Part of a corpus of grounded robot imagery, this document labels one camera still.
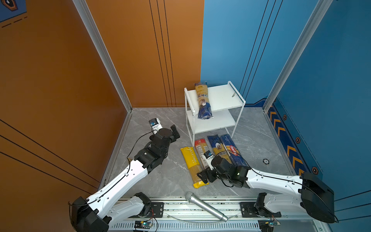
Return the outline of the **yellow spaghetti package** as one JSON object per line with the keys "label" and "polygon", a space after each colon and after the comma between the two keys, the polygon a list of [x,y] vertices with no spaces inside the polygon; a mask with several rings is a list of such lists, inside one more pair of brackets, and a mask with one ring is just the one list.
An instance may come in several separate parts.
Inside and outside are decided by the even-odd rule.
{"label": "yellow spaghetti package", "polygon": [[198,173],[202,171],[200,162],[196,156],[196,153],[194,151],[193,147],[184,147],[181,148],[181,153],[183,155],[183,158],[186,162],[187,168],[189,170],[189,173],[191,175],[192,181],[193,181],[193,187],[198,189],[200,187],[203,187],[205,184],[200,177],[197,176]]}

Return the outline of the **dark blue Barilla spaghetti box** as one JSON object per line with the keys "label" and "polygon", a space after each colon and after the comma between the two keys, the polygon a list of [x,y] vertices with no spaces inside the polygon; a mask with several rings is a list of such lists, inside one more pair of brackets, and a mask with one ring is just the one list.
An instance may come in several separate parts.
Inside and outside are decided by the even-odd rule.
{"label": "dark blue Barilla spaghetti box", "polygon": [[229,134],[224,134],[219,136],[226,151],[229,153],[229,157],[231,162],[235,166],[248,166],[247,162],[241,156],[240,151],[238,150],[237,146],[233,142],[231,136]]}

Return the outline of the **yellow blue-top spaghetti bag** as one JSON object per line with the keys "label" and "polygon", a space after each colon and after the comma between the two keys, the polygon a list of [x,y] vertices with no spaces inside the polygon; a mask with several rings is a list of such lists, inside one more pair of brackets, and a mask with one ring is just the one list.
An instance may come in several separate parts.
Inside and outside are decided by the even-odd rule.
{"label": "yellow blue-top spaghetti bag", "polygon": [[196,83],[195,90],[199,106],[198,119],[206,120],[212,118],[207,83]]}

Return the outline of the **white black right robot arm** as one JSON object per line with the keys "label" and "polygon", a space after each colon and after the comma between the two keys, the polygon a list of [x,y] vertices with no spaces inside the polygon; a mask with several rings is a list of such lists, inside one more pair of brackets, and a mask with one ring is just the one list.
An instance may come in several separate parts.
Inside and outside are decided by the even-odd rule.
{"label": "white black right robot arm", "polygon": [[204,183],[220,179],[228,181],[230,188],[263,190],[254,204],[255,212],[260,217],[279,217],[283,212],[288,212],[307,214],[325,223],[338,222],[334,211],[334,191],[312,173],[277,175],[249,166],[235,166],[217,156],[197,176]]}

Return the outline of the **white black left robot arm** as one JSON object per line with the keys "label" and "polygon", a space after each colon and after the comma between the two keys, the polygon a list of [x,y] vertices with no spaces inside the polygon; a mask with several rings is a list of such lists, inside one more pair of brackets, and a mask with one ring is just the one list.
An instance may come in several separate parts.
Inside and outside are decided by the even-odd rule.
{"label": "white black left robot arm", "polygon": [[145,178],[168,156],[170,144],[180,138],[175,125],[159,129],[117,177],[88,198],[79,197],[69,205],[72,227],[77,232],[107,232],[123,220],[145,217],[151,200],[142,192],[119,203],[120,198],[137,182]]}

